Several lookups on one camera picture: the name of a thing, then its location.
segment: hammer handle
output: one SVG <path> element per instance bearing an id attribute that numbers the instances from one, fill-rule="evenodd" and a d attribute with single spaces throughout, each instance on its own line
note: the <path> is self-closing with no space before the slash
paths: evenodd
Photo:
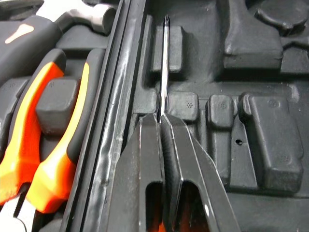
<path id="1" fill-rule="evenodd" d="M 10 78 L 33 74 L 61 35 L 57 24 L 40 16 L 20 21 L 11 31 L 1 34 L 0 86 Z"/>

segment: orange-handled pliers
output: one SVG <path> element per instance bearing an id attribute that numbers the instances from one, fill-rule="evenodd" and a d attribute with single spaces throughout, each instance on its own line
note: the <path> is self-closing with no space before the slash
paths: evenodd
<path id="1" fill-rule="evenodd" d="M 25 215 L 30 220 L 20 220 L 26 231 L 31 231 L 33 217 L 29 215 L 34 216 L 35 209 L 42 213 L 52 213 L 68 199 L 98 87 L 103 55 L 102 49 L 94 49 L 89 53 L 69 125 L 57 146 L 42 163 L 39 154 L 41 128 L 35 106 L 49 81 L 63 76 L 65 54 L 62 50 L 54 49 L 37 68 L 16 106 L 9 144 L 0 164 L 0 204 L 5 203 L 0 212 L 0 220 L 8 217 L 8 211 L 15 211 L 20 191 L 26 183 L 31 182 L 23 206 L 27 208 Z"/>

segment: hammer head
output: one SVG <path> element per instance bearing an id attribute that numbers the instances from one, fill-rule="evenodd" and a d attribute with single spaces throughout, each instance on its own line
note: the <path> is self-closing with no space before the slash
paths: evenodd
<path id="1" fill-rule="evenodd" d="M 62 30 L 75 24 L 88 24 L 96 32 L 109 34 L 116 7 L 109 4 L 89 6 L 82 0 L 44 0 L 36 15 L 57 23 Z"/>

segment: hammer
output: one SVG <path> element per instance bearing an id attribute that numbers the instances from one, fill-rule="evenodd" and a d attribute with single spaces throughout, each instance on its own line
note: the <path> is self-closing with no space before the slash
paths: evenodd
<path id="1" fill-rule="evenodd" d="M 94 31 L 108 35 L 115 14 L 113 5 L 45 0 L 36 15 L 0 33 L 0 86 L 10 78 L 32 75 L 47 52 L 74 24 L 87 24 Z"/>

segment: plier jaw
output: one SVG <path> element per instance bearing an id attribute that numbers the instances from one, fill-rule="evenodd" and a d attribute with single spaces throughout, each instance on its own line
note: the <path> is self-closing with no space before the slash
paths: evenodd
<path id="1" fill-rule="evenodd" d="M 35 207 L 25 199 L 25 195 L 19 194 L 4 204 L 0 211 L 0 225 L 3 231 L 31 232 L 35 212 Z"/>

